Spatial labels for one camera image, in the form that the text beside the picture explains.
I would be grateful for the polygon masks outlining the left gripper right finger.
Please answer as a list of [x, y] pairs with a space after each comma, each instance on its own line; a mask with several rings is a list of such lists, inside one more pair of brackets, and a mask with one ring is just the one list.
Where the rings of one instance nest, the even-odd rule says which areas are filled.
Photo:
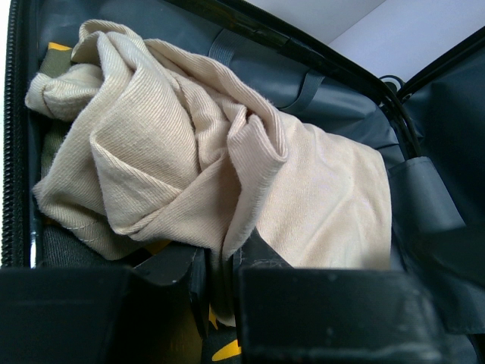
[[232, 256], [233, 306], [236, 325], [242, 322], [241, 307], [255, 303], [274, 303], [281, 294], [279, 279], [294, 268], [276, 252], [255, 228]]

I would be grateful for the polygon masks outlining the beige garment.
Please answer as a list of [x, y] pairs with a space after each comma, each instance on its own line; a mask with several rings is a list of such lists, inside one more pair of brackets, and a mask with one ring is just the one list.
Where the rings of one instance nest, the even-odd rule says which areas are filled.
[[108, 222], [131, 240], [210, 251], [211, 306], [233, 325], [232, 256], [256, 228], [291, 266], [387, 269], [391, 197], [381, 154], [277, 110], [228, 67], [88, 20], [73, 64], [130, 79], [89, 135]]

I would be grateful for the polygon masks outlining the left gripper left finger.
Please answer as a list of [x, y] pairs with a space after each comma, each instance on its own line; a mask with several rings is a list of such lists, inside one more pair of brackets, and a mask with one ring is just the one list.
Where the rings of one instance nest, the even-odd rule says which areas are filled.
[[161, 287], [181, 284], [199, 335], [208, 336], [208, 262], [206, 250], [180, 242], [169, 243], [159, 253], [135, 267], [144, 278]]

